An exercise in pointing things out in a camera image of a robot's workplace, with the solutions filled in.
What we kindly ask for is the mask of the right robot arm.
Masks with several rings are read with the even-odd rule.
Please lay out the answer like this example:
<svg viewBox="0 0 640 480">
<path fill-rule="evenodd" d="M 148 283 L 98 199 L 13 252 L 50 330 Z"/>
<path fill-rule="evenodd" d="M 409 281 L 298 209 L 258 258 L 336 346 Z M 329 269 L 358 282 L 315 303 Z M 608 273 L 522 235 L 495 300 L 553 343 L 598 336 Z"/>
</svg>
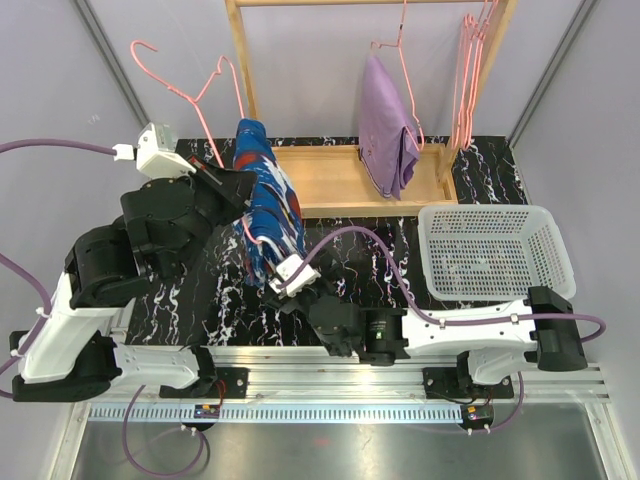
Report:
<svg viewBox="0 0 640 480">
<path fill-rule="evenodd" d="M 546 286 L 494 308 L 426 312 L 362 307 L 340 299 L 332 284 L 293 255 L 268 280 L 266 302 L 298 312 L 329 355 L 392 366 L 423 355 L 456 359 L 454 384 L 476 396 L 518 372 L 574 372 L 587 367 L 569 301 Z"/>
</svg>

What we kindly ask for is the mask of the pink hanger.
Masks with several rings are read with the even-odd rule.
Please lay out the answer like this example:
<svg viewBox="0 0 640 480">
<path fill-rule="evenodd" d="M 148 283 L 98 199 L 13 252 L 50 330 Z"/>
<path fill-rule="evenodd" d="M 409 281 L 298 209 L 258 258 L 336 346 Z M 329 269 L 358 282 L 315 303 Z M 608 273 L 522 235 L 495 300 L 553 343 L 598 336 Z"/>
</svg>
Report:
<svg viewBox="0 0 640 480">
<path fill-rule="evenodd" d="M 401 12 L 400 22 L 398 26 L 396 41 L 394 43 L 384 43 L 384 42 L 378 42 L 376 40 L 372 40 L 370 42 L 370 49 L 374 50 L 374 49 L 382 49 L 382 48 L 395 48 L 398 51 L 398 56 L 399 56 L 399 60 L 400 60 L 406 88 L 407 88 L 408 97 L 409 97 L 410 114 L 411 114 L 411 118 L 415 123 L 415 129 L 416 129 L 416 134 L 412 136 L 412 142 L 416 147 L 416 149 L 418 150 L 418 152 L 421 153 L 425 147 L 424 130 L 422 128 L 421 121 L 416 112 L 415 97 L 413 93 L 409 72 L 406 65 L 404 50 L 403 50 L 403 33 L 404 33 L 404 24 L 405 24 L 405 19 L 407 14 L 407 8 L 408 8 L 408 1 L 404 0 L 402 2 L 402 12 Z"/>
<path fill-rule="evenodd" d="M 213 141 L 212 132 L 211 132 L 211 130 L 209 128 L 209 125 L 207 123 L 206 117 L 205 117 L 202 109 L 200 108 L 199 103 L 200 103 L 201 99 L 208 92 L 208 90 L 209 90 L 210 86 L 212 85 L 214 79 L 216 77 L 219 77 L 222 74 L 222 64 L 226 63 L 228 65 L 228 67 L 230 68 L 230 71 L 231 71 L 238 111 L 239 111 L 240 117 L 244 118 L 244 105 L 243 105 L 243 101 L 241 99 L 241 94 L 240 94 L 240 89 L 239 89 L 239 82 L 238 82 L 238 79 L 237 79 L 236 69 L 235 69 L 235 67 L 233 65 L 233 62 L 229 58 L 227 58 L 225 55 L 221 55 L 219 57 L 219 59 L 217 60 L 215 69 L 210 73 L 209 77 L 205 81 L 204 85 L 202 86 L 202 88 L 200 89 L 198 94 L 196 96 L 192 96 L 192 95 L 184 92 L 183 90 L 179 89 L 174 84 L 172 84 L 172 83 L 168 82 L 167 80 L 163 79 L 160 75 L 154 73 L 149 67 L 147 67 L 139 57 L 139 54 L 137 52 L 139 47 L 141 47 L 143 49 L 146 49 L 146 50 L 149 50 L 149 51 L 154 52 L 154 53 L 157 53 L 158 49 L 156 47 L 154 47 L 153 45 L 151 45 L 148 42 L 145 42 L 143 40 L 134 40 L 130 44 L 130 54 L 131 54 L 134 62 L 137 64 L 137 66 L 147 76 L 149 76 L 151 79 L 153 79 L 154 81 L 156 81 L 160 85 L 164 86 L 169 92 L 171 92 L 171 93 L 175 94 L 176 96 L 180 97 L 181 99 L 185 100 L 193 108 L 193 110 L 196 113 L 196 116 L 198 117 L 200 125 L 201 125 L 201 127 L 202 127 L 202 129 L 203 129 L 203 131 L 205 133 L 205 137 L 209 141 L 209 143 L 210 143 L 210 145 L 212 147 L 212 150 L 213 150 L 213 153 L 214 153 L 214 158 L 215 158 L 218 166 L 226 168 L 225 165 L 224 165 L 224 162 L 222 160 L 222 157 L 221 157 L 217 147 L 215 146 L 215 143 Z"/>
</svg>

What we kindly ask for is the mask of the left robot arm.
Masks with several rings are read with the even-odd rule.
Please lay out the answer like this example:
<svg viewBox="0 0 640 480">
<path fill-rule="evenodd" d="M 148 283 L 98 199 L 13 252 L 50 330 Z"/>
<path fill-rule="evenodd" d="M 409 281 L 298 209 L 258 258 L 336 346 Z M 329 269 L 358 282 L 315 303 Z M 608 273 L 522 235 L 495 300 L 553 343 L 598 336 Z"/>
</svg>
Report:
<svg viewBox="0 0 640 480">
<path fill-rule="evenodd" d="M 175 178 L 147 181 L 122 195 L 113 223 L 81 235 L 64 263 L 52 305 L 30 331 L 14 332 L 19 360 L 10 398 L 69 403 L 115 387 L 156 386 L 163 398 L 205 397 L 218 375 L 204 346 L 153 353 L 116 341 L 107 331 L 153 279 L 165 282 L 193 267 L 214 231 L 239 220 L 257 175 L 208 165 L 196 157 Z"/>
</svg>

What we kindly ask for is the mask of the purple trousers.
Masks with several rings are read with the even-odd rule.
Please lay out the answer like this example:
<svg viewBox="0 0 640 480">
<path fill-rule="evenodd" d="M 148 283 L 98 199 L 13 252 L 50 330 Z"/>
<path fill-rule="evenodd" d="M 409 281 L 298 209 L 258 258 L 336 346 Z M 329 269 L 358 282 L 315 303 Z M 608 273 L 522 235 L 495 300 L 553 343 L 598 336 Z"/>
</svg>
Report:
<svg viewBox="0 0 640 480">
<path fill-rule="evenodd" d="M 359 158 L 378 193 L 399 200 L 419 160 L 417 134 L 380 59 L 367 58 L 358 114 Z"/>
</svg>

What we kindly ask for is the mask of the blue patterned trousers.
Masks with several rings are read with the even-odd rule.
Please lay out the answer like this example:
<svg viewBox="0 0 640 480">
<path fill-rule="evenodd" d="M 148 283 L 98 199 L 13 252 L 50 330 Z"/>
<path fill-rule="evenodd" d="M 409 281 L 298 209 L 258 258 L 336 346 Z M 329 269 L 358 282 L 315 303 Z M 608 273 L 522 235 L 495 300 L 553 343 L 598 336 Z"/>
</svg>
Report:
<svg viewBox="0 0 640 480">
<path fill-rule="evenodd" d="M 236 231 L 245 246 L 245 283 L 261 288 L 283 260 L 306 255 L 301 208 L 261 122 L 238 123 L 233 168 L 257 175 L 246 221 L 237 223 Z"/>
</svg>

